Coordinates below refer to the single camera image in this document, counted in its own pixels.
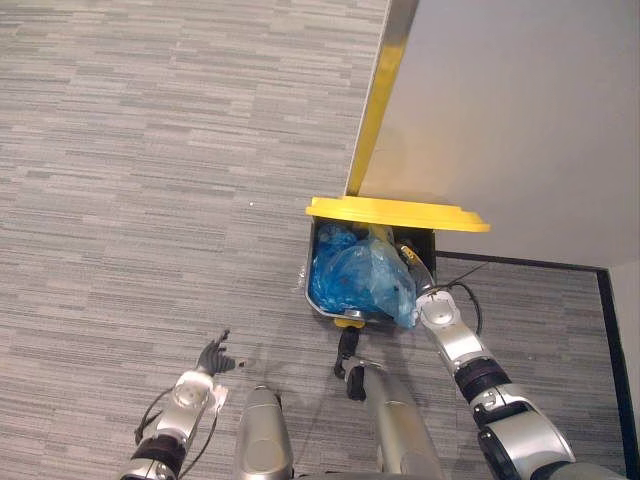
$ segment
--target trash bag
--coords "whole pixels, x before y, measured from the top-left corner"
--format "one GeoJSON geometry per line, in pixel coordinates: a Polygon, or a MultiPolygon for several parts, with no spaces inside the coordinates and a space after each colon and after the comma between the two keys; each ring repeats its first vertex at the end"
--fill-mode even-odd
{"type": "Polygon", "coordinates": [[[366,238],[358,240],[342,225],[322,225],[311,268],[311,297],[329,313],[384,312],[398,325],[415,326],[415,283],[386,226],[369,225],[366,238]]]}

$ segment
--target gray carpet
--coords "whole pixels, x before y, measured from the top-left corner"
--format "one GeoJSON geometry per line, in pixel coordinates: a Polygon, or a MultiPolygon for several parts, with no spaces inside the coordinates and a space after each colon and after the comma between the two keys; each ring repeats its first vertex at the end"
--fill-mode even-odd
{"type": "MultiPolygon", "coordinates": [[[[191,478],[229,478],[263,382],[282,393],[298,473],[374,468],[365,410],[331,374],[338,332],[301,283],[304,207],[341,193],[383,11],[0,2],[3,478],[110,478],[146,405],[223,327],[256,361],[223,379],[231,396],[191,478]]],[[[472,265],[442,259],[440,275],[472,265]]],[[[581,459],[623,471],[595,277],[492,264],[470,284],[511,377],[581,459]]],[[[362,352],[407,383],[451,478],[488,479],[424,332],[371,332],[362,352]]]]}

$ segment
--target trash bin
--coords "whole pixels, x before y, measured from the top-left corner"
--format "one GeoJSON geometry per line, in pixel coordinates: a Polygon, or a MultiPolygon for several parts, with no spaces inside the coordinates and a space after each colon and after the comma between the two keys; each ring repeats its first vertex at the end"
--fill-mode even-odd
{"type": "Polygon", "coordinates": [[[475,213],[459,207],[433,205],[395,200],[344,196],[339,199],[314,198],[306,213],[312,217],[307,257],[305,296],[309,305],[321,316],[332,318],[339,327],[365,324],[393,324],[393,318],[384,313],[346,310],[342,314],[320,308],[311,296],[311,266],[315,256],[316,232],[326,222],[342,223],[351,227],[357,223],[387,225],[394,238],[410,240],[415,253],[422,259],[436,279],[434,229],[487,231],[486,225],[475,213]]]}

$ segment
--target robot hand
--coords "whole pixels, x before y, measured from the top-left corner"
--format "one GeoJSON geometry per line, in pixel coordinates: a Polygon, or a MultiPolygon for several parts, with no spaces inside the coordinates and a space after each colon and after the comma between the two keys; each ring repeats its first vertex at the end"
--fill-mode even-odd
{"type": "Polygon", "coordinates": [[[135,431],[138,448],[116,477],[118,480],[177,480],[195,464],[209,444],[218,412],[227,398],[228,390],[215,385],[213,377],[236,367],[235,360],[224,355],[225,348],[220,346],[228,335],[226,330],[209,343],[202,350],[196,367],[184,372],[173,388],[162,392],[149,406],[135,431]],[[169,405],[148,418],[153,405],[166,394],[170,394],[169,405]],[[198,457],[180,473],[200,419],[209,410],[215,418],[207,442],[198,457]]]}

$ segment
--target black baseboard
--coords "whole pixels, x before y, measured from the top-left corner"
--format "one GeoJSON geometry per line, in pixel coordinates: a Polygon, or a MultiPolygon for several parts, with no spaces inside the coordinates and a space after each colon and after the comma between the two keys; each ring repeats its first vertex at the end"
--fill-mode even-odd
{"type": "Polygon", "coordinates": [[[627,477],[630,480],[640,480],[640,455],[638,455],[638,437],[633,416],[633,405],[631,403],[631,392],[629,390],[629,377],[627,375],[627,364],[620,343],[620,330],[618,319],[613,303],[613,289],[609,270],[601,267],[590,267],[585,265],[571,265],[565,263],[542,262],[538,260],[523,260],[519,258],[492,257],[487,255],[476,255],[472,253],[458,252],[436,252],[437,257],[457,258],[461,260],[474,260],[480,262],[507,263],[511,265],[525,265],[530,267],[554,268],[560,270],[579,270],[596,274],[598,280],[598,290],[600,292],[600,303],[602,304],[602,314],[604,326],[607,332],[607,342],[609,343],[609,355],[611,357],[611,368],[613,370],[613,381],[618,400],[618,416],[620,418],[620,430],[622,433],[622,447],[624,449],[624,459],[627,477]]]}

